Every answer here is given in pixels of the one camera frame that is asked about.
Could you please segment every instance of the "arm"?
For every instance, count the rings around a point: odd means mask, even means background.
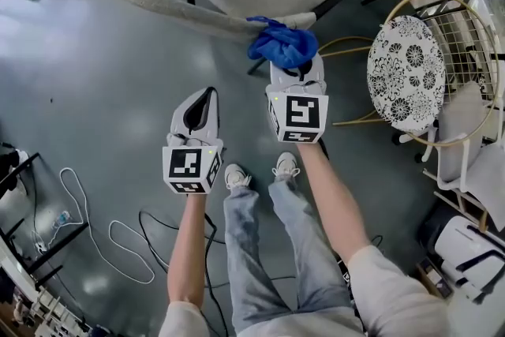
[[[170,258],[168,297],[171,302],[204,303],[205,195],[189,194]]]
[[[204,303],[205,195],[189,194],[170,258],[170,304],[159,337],[208,337]]]
[[[445,304],[371,246],[350,191],[318,144],[297,144],[331,247],[346,262],[361,319],[370,335],[445,336]]]
[[[370,244],[359,208],[347,187],[336,176],[319,144],[297,144],[309,177],[310,188],[331,247],[347,264]]]

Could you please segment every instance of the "white shirt sleeve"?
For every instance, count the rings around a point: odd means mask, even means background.
[[[359,250],[348,268],[357,310],[369,335],[449,335],[445,304],[417,280],[403,275],[376,247]]]
[[[159,337],[209,337],[200,310],[189,302],[171,302]]]

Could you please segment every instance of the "light blue jeans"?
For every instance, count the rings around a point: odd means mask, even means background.
[[[292,313],[351,306],[346,282],[312,206],[296,190],[292,178],[277,178],[268,191],[274,211],[293,243],[298,307],[294,312],[288,308],[260,263],[258,193],[237,187],[224,200],[232,323],[237,333],[253,324]]]

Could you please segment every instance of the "blue plastic bag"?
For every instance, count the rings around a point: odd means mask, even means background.
[[[317,53],[319,44],[308,30],[288,28],[285,24],[263,16],[248,17],[247,21],[268,23],[247,51],[251,59],[262,56],[284,69],[294,69],[310,61]]]

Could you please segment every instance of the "gray concrete floor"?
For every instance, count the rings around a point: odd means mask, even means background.
[[[313,29],[321,43],[340,36],[374,37],[398,0],[367,7],[359,1],[345,0],[316,23]],[[272,277],[293,275],[290,241],[267,197],[271,168],[280,152],[293,148],[271,133],[264,98],[266,66],[258,75],[246,76],[251,62],[245,49],[122,0],[0,0],[0,139],[42,156],[35,164],[36,224],[42,236],[50,237],[52,221],[63,209],[77,217],[58,179],[60,169],[70,166],[87,193],[92,228],[103,253],[123,271],[148,279],[137,258],[108,240],[109,222],[117,219],[140,230],[137,213],[146,208],[161,220],[179,223],[184,200],[163,183],[162,146],[174,108],[192,92],[214,86],[220,97],[226,163],[242,164],[265,196],[260,215],[264,267]],[[372,109],[365,63],[366,53],[325,61],[329,122]],[[421,146],[395,147],[392,133],[384,124],[328,127],[324,140],[332,165],[357,198],[368,233],[382,234],[385,254],[410,271],[422,254],[414,235],[432,206],[433,184],[413,161]],[[298,178],[310,196],[305,176]],[[0,225],[5,230],[25,217],[17,242],[33,256],[33,191],[31,178],[24,180],[29,200],[3,200]],[[77,193],[75,184],[71,186]],[[207,212],[221,240],[226,195],[219,181],[208,198]],[[149,218],[145,223],[155,248],[168,260],[176,232]],[[61,279],[75,299],[57,279],[49,282],[50,289],[92,324],[124,335],[156,335],[166,311],[166,276],[141,240],[121,228],[114,228],[113,234],[149,261],[156,273],[153,283],[144,286],[119,275],[100,259],[89,235],[82,234],[51,261],[53,266],[64,264]],[[222,245],[211,247],[208,265],[213,283],[227,281]],[[292,279],[275,284],[290,304],[295,303]],[[231,329],[229,287],[215,294]],[[208,296],[203,310],[223,333]]]

